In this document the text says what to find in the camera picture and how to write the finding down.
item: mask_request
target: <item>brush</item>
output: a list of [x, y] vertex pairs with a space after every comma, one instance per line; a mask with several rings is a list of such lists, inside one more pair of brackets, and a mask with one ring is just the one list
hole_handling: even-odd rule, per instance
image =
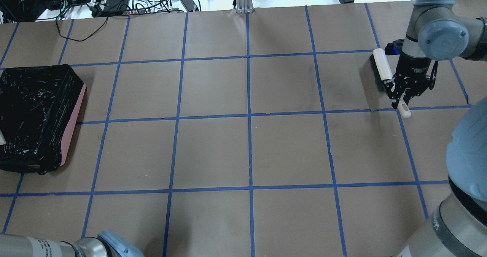
[[[384, 83], [393, 79], [393, 73], [387, 61], [384, 49], [377, 48], [372, 51], [372, 55], [370, 56], [369, 60], [372, 67], [372, 72], [374, 73], [374, 78], [376, 80], [377, 90], [379, 90], [379, 92], [385, 92], [386, 89], [384, 87]], [[397, 109], [403, 118], [411, 117], [411, 111], [404, 102], [403, 96], [401, 96], [399, 99]]]
[[3, 137], [3, 134], [0, 131], [0, 146], [5, 144], [7, 144], [7, 141], [5, 141], [5, 137]]

